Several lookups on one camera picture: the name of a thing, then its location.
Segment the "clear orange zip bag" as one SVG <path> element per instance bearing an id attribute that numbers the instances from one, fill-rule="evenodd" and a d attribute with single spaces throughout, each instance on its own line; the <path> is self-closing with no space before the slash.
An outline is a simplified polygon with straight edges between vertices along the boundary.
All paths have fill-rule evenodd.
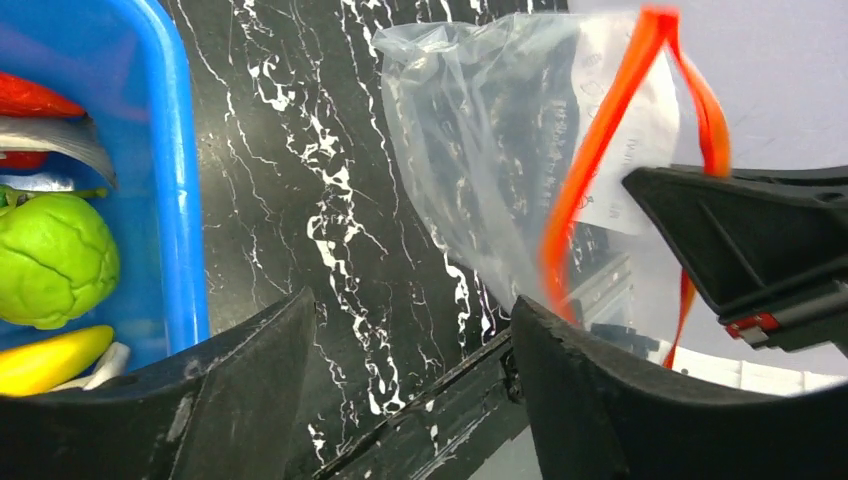
<path id="1" fill-rule="evenodd" d="M 725 114 L 682 47 L 669 6 L 514 13 L 485 25 L 431 22 L 378 31 L 385 117 L 404 189 L 446 254 L 478 272 L 505 308 L 527 296 L 584 328 L 587 244 L 629 263 L 628 326 L 660 327 L 675 363 L 696 294 L 623 187 L 667 167 L 692 99 L 702 171 L 725 176 Z"/>

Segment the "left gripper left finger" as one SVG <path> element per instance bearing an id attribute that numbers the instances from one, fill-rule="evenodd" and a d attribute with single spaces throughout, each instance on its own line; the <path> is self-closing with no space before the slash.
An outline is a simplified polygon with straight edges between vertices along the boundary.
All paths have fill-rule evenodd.
<path id="1" fill-rule="evenodd" d="M 303 288 L 107 381 L 1 401 L 5 479 L 280 479 L 316 324 Z"/>

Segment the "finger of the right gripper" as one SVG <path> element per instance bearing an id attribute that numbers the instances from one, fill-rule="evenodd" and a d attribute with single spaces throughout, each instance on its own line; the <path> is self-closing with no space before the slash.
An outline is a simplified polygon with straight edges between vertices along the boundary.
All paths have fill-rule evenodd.
<path id="1" fill-rule="evenodd" d="M 846 351 L 846 167 L 640 167 L 622 184 L 731 337 Z"/>

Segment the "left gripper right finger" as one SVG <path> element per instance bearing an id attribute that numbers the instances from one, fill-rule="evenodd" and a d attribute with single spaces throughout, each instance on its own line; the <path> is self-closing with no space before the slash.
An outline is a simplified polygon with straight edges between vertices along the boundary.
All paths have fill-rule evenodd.
<path id="1" fill-rule="evenodd" d="M 546 479 L 843 479 L 847 389 L 780 397 L 685 376 L 520 297 L 512 341 Z"/>

